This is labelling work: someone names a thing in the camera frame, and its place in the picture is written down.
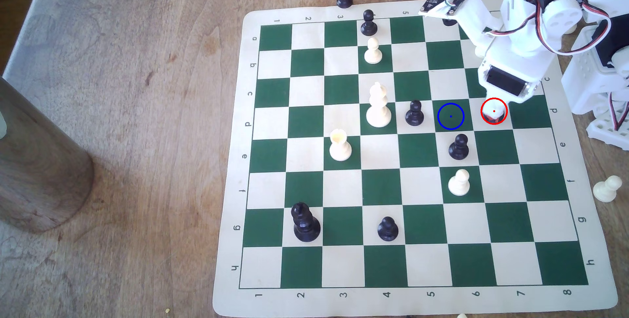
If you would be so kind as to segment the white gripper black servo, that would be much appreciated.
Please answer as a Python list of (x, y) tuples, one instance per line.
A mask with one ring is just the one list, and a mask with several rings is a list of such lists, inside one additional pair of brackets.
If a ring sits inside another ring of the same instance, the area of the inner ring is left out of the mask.
[(524, 37), (484, 33), (482, 37), (485, 52), (478, 77), (488, 97), (484, 119), (504, 119), (505, 102), (527, 101), (541, 83), (546, 73), (546, 48), (535, 33)]

